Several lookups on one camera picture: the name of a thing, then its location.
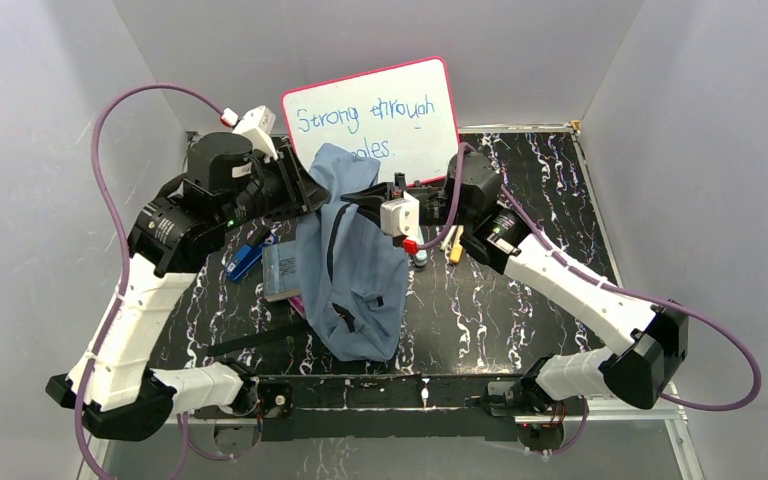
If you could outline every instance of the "whiteboard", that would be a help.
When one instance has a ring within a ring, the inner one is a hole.
[[[281,99],[290,140],[310,168],[324,143],[381,161],[379,182],[446,175],[458,150],[446,63],[440,57],[290,90]]]

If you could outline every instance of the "tabletop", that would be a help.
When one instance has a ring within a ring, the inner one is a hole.
[[[568,131],[462,134],[490,158],[525,210],[555,244],[615,281],[576,137]],[[267,224],[282,241],[292,222]],[[258,265],[239,283],[223,265],[255,228],[247,224],[212,254],[181,297],[152,353],[150,366],[206,366],[207,346],[284,325],[298,315],[289,303],[266,302]],[[425,238],[437,231],[426,228]],[[464,256],[447,262],[438,249],[410,287],[395,357],[382,363],[341,362],[313,333],[229,354],[261,374],[460,374],[525,372],[538,358],[603,346],[590,330],[527,285]]]

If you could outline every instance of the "black zipper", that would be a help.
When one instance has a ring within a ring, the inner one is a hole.
[[[328,267],[328,279],[331,283],[334,283],[334,243],[337,242],[337,232],[340,228],[340,220],[343,219],[343,214],[346,213],[352,204],[347,203],[337,210],[337,215],[334,216],[334,224],[331,225],[331,237],[328,239],[328,253],[326,254],[326,266]]]

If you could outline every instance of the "robotic arm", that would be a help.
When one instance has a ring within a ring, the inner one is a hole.
[[[269,137],[274,118],[259,107],[233,118],[233,133],[206,135],[191,147],[187,172],[139,213],[128,237],[127,293],[102,348],[97,355],[88,348],[69,373],[46,386],[60,406],[75,408],[81,375],[95,358],[83,423],[96,437],[139,441],[176,413],[217,405],[246,414],[257,406],[257,377],[235,362],[171,371],[147,363],[181,294],[228,232],[261,217],[305,215],[328,201],[292,148],[275,148]]]
[[[511,207],[498,202],[502,175],[477,152],[463,157],[460,198],[451,205],[457,160],[452,158],[443,187],[407,186],[397,174],[394,182],[342,199],[359,205],[361,214],[409,253],[418,248],[420,225],[443,225],[456,208],[454,224],[464,226],[461,244],[472,258],[540,291],[605,342],[590,352],[538,360],[494,406],[543,412],[572,396],[601,394],[652,408],[686,356],[688,316],[602,289],[604,279],[589,281],[600,277],[530,228],[513,201]]]

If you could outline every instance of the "blue backpack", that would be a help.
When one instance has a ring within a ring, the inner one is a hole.
[[[340,200],[378,183],[380,162],[331,144],[310,175],[331,200],[296,228],[296,265],[307,320],[339,360],[386,361],[399,343],[408,291],[407,254]]]

